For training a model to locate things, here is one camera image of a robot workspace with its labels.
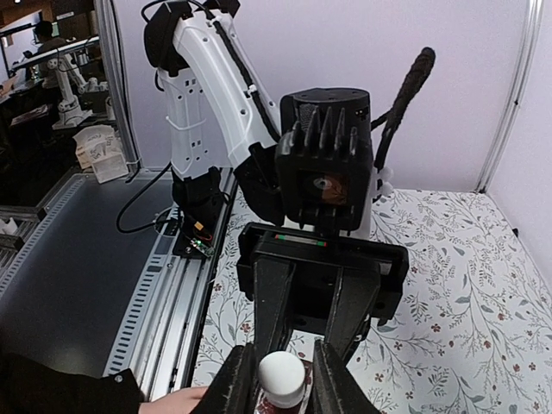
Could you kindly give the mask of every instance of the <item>metal pole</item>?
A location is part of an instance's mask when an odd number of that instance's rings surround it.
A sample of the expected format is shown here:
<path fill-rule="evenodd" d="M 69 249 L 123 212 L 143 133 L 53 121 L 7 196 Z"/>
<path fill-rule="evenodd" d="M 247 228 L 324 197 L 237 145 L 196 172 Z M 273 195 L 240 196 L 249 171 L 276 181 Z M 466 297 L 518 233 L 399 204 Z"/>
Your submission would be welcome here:
<path fill-rule="evenodd" d="M 138 149 L 132 134 L 132 127 L 127 114 L 129 110 L 124 84 L 124 51 L 120 43 L 118 21 L 114 0 L 94 0 L 97 11 L 97 24 L 100 35 L 105 76 L 110 86 L 110 96 L 115 111 L 117 127 L 121 135 L 123 149 L 131 176 L 140 169 Z"/>
<path fill-rule="evenodd" d="M 500 161 L 510 140 L 511 131 L 518 117 L 525 88 L 529 80 L 530 68 L 535 54 L 536 43 L 543 18 L 543 0 L 529 0 L 524 26 L 524 34 L 517 57 L 516 71 L 511 81 L 506 105 L 500 117 L 497 132 L 489 154 L 481 171 L 476 191 L 486 192 L 499 168 Z"/>

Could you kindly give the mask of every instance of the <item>black sleeve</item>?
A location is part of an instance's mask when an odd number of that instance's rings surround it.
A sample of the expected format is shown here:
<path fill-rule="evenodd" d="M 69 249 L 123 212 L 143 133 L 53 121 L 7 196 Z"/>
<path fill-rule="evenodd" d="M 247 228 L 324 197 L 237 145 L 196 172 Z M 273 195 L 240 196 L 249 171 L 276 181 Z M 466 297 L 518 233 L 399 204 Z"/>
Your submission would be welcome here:
<path fill-rule="evenodd" d="M 30 414 L 136 414 L 141 392 L 130 370 L 94 379 L 7 354 L 0 361 L 0 399 L 0 406 Z"/>

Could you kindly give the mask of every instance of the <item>gray mat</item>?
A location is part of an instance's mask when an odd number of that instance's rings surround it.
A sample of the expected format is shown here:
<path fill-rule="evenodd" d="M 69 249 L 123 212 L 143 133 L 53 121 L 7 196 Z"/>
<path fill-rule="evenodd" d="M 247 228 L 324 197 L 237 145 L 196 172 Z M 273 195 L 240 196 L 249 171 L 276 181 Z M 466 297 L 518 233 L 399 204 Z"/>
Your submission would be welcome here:
<path fill-rule="evenodd" d="M 100 377 L 157 233 L 119 234 L 116 215 L 145 184 L 87 179 L 25 260 L 0 301 L 4 350 L 66 373 Z M 171 181 L 154 185 L 123 226 L 171 205 Z"/>

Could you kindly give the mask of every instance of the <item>white bottle cap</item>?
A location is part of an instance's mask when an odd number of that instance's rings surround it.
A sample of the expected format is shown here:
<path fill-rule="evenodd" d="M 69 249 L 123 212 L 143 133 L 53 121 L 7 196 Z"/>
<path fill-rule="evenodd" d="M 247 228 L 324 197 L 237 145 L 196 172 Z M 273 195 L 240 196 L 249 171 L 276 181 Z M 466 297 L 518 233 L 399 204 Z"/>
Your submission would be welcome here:
<path fill-rule="evenodd" d="M 17 231 L 17 224 L 13 218 L 6 223 L 0 218 L 0 235 L 14 235 Z"/>
<path fill-rule="evenodd" d="M 304 398 L 304 365 L 294 354 L 273 352 L 259 364 L 259 382 L 269 403 L 293 408 Z"/>

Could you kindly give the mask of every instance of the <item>black cable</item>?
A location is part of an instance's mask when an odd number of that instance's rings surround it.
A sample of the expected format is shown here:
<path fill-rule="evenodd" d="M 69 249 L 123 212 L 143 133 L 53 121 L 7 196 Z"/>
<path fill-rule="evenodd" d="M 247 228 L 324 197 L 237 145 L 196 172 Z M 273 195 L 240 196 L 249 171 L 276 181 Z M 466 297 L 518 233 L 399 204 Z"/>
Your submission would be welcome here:
<path fill-rule="evenodd" d="M 157 90 L 159 92 L 164 92 L 165 90 L 159 85 L 159 73 L 157 71 L 155 71 L 155 88 L 157 88 Z"/>
<path fill-rule="evenodd" d="M 387 124 L 381 135 L 381 143 L 378 153 L 375 157 L 374 166 L 380 171 L 386 163 L 387 153 L 393 136 L 398 130 L 400 123 L 405 117 L 408 105 L 422 89 L 423 84 L 428 79 L 435 64 L 435 51 L 430 47 L 425 47 L 417 56 L 410 71 L 406 75 L 400 91 L 393 103 L 391 110 L 387 113 Z"/>
<path fill-rule="evenodd" d="M 218 35 L 221 36 L 221 38 L 223 39 L 224 46 L 228 49 L 230 53 L 230 57 L 232 58 L 234 63 L 238 66 L 240 74 L 243 77 L 243 80 L 245 80 L 246 85 L 248 87 L 254 85 L 254 81 L 253 81 L 253 77 L 251 76 L 251 73 L 249 73 L 248 68 L 242 62 L 242 59 L 240 58 L 238 52 L 236 52 L 234 48 L 234 44 L 230 40 L 228 34 L 226 33 L 226 30 L 224 30 L 223 25 L 220 22 L 213 22 L 213 26 L 215 27 Z M 260 100 L 260 93 L 258 91 L 252 92 L 251 98 L 253 99 L 255 107 L 259 111 L 260 118 L 262 119 L 265 127 L 268 130 L 268 134 L 270 134 L 270 136 L 275 142 L 279 142 L 280 136 L 278 134 L 278 130 L 274 127 L 272 119 L 267 113 L 267 109 L 264 107 L 264 105 L 262 104 L 262 101 Z"/>
<path fill-rule="evenodd" d="M 164 222 L 157 222 L 157 220 L 155 220 L 153 223 L 148 223 L 148 224 L 144 224 L 143 226 L 140 226 L 140 227 L 136 227 L 135 229 L 123 229 L 122 226 L 121 226 L 121 220 L 122 220 L 122 216 L 124 216 L 124 213 L 130 208 L 130 206 L 132 204 L 134 204 L 134 202 L 140 198 L 152 185 L 154 185 L 157 181 L 159 181 L 161 179 L 161 177 L 163 177 L 163 175 L 169 171 L 169 169 L 171 168 L 171 164 L 169 163 L 165 168 L 163 168 L 163 171 L 161 171 L 154 179 L 152 179 L 149 183 L 147 183 L 141 190 L 139 190 L 121 209 L 121 211 L 119 211 L 119 214 L 117 215 L 117 219 L 116 219 L 116 227 L 117 227 L 117 230 L 121 233 L 123 233 L 124 235 L 130 235 L 130 234 L 133 234 L 133 233 L 138 233 L 139 231 L 143 231 L 145 229 L 149 229 L 153 226 L 156 226 L 158 224 L 165 224 L 165 223 L 172 223 L 174 220 L 165 220 Z"/>
<path fill-rule="evenodd" d="M 155 4 L 164 3 L 165 1 L 166 0 L 154 0 L 151 3 L 146 4 L 144 7 L 142 7 L 140 11 L 141 18 L 144 19 L 146 23 L 149 23 L 149 18 L 146 16 L 147 9 L 153 7 Z M 196 5 L 198 9 L 204 11 L 209 20 L 212 20 L 215 18 L 215 16 L 211 13 L 211 11 L 207 9 L 204 5 L 202 5 L 200 2 L 198 2 L 197 0 L 185 0 L 185 1 Z"/>
<path fill-rule="evenodd" d="M 389 116 L 389 111 L 387 111 L 385 114 L 383 114 L 382 116 L 380 116 L 378 119 L 376 119 L 375 121 L 372 121 L 372 123 L 370 124 L 370 129 L 372 131 L 374 131 L 375 129 L 379 128 L 381 125 L 383 125 L 384 123 L 387 122 L 387 117 Z"/>

